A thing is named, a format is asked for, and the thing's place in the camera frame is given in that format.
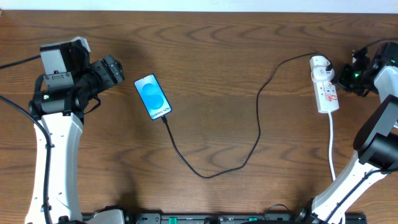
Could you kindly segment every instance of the charger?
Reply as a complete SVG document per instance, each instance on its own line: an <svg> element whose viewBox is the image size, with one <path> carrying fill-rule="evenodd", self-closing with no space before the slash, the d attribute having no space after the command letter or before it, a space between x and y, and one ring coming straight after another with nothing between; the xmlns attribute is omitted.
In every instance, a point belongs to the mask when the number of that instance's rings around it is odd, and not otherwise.
<svg viewBox="0 0 398 224"><path fill-rule="evenodd" d="M331 83L335 71L327 69L330 65L324 56L314 56L310 60L311 79L319 113L329 113L339 108L336 87Z"/></svg>

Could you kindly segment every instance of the wooden table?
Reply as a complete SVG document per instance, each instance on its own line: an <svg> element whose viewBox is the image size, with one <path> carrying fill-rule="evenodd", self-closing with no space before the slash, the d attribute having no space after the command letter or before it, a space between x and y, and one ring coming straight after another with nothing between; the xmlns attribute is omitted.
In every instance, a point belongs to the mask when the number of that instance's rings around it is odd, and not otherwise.
<svg viewBox="0 0 398 224"><path fill-rule="evenodd" d="M369 14L5 11L0 64L39 54L43 44L87 38L91 61L110 54L126 80L100 94L85 117L78 156L82 212L119 204L164 213L298 210L323 192L328 116L317 111L309 57L279 69L261 93L261 140L240 171L203 180L176 155L161 120L151 121L134 81L155 73L174 111L177 146L204 175L239 166L257 137L255 99L281 61L319 51L339 70L351 51L398 35L398 17ZM0 94L28 109L41 60L0 71ZM334 157L340 173L353 139L379 104L338 92ZM0 223L23 223L32 197L36 142L32 123L0 110ZM395 223L398 176L372 186L350 208L369 223Z"/></svg>

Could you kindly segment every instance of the blue screen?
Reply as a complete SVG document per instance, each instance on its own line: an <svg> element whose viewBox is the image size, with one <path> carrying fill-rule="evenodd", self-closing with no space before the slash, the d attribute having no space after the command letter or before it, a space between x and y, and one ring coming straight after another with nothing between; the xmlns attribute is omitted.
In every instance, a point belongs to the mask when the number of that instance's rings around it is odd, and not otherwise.
<svg viewBox="0 0 398 224"><path fill-rule="evenodd" d="M156 119L169 112L172 107L166 99L160 85L157 83L154 74L150 74L135 83L138 94L144 102L150 118Z"/></svg>

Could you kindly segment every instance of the white power strip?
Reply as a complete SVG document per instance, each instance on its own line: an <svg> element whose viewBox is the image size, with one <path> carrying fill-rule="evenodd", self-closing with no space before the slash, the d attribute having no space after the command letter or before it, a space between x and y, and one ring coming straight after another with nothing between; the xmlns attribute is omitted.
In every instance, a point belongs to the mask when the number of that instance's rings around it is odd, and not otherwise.
<svg viewBox="0 0 398 224"><path fill-rule="evenodd" d="M335 76L335 71L326 70L329 64L324 56L314 56L310 60L311 79L319 113L330 113L339 108L336 87L330 82Z"/></svg>

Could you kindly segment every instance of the white cord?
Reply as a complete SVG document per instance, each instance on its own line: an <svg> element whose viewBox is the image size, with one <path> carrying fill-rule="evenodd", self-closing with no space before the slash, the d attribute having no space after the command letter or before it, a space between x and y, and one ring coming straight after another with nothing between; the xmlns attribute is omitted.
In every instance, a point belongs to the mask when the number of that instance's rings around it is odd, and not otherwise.
<svg viewBox="0 0 398 224"><path fill-rule="evenodd" d="M331 178L333 181L336 179L335 168L333 167L333 119L331 118L331 112L328 112L329 115L329 127L330 127L330 138L329 138L329 166L330 166L330 173ZM345 215L341 218L341 224L346 223Z"/></svg>

